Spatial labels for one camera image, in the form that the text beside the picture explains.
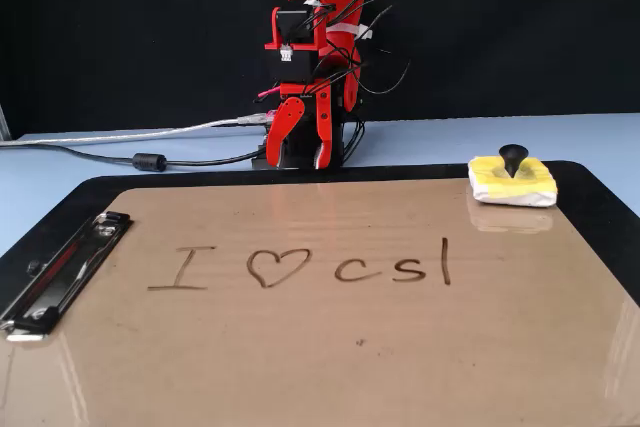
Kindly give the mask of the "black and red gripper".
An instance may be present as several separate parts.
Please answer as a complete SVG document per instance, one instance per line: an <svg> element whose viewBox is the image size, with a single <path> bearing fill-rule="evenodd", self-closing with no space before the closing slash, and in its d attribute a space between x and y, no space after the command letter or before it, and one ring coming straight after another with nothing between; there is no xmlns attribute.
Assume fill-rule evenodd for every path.
<svg viewBox="0 0 640 427"><path fill-rule="evenodd" d="M316 130L320 139L314 165L325 169L330 164L332 151L331 85L321 78L321 70L328 71L332 65L329 47L320 51L294 50L291 45L266 44L266 59L275 85L264 92L264 97L280 93L284 84L303 87L302 95L316 96ZM270 166L277 167L285 138L291 133L305 112L304 102L299 97L286 98L276 110L266 140L266 159Z"/></svg>

